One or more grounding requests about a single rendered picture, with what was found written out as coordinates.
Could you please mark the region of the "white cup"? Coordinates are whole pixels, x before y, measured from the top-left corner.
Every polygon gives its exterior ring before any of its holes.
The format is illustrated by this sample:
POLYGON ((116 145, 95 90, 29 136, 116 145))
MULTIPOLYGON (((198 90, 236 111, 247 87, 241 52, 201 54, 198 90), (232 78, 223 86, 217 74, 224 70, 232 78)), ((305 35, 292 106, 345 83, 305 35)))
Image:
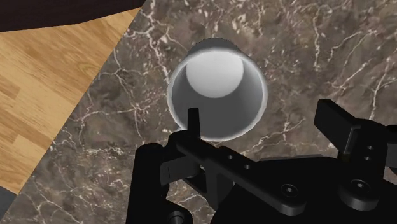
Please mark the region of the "white cup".
POLYGON ((167 87, 169 113, 181 129, 188 110, 198 108, 200 135, 229 141, 249 132, 262 118, 268 86, 257 63, 231 41, 207 38, 188 51, 167 87))

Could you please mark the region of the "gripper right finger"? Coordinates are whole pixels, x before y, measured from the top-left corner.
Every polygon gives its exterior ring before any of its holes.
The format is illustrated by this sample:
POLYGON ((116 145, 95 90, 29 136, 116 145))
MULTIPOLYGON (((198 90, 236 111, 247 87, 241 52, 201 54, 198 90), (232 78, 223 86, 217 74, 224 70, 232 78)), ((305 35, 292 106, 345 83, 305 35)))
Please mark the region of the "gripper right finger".
POLYGON ((375 209, 385 192, 391 126, 356 118, 330 99, 318 100, 314 125, 338 150, 341 201, 357 211, 375 209))

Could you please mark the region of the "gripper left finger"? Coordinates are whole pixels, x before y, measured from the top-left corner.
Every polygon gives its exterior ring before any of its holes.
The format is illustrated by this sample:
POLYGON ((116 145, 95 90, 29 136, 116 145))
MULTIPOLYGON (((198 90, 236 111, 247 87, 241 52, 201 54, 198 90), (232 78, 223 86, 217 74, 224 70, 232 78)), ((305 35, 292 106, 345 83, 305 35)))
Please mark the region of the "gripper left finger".
POLYGON ((178 180, 215 211, 210 224, 262 224, 271 216, 298 216, 307 203, 298 182, 203 141, 197 108, 188 110, 187 130, 171 134, 165 146, 150 143, 136 150, 125 224, 194 224, 189 210, 167 200, 170 183, 178 180))

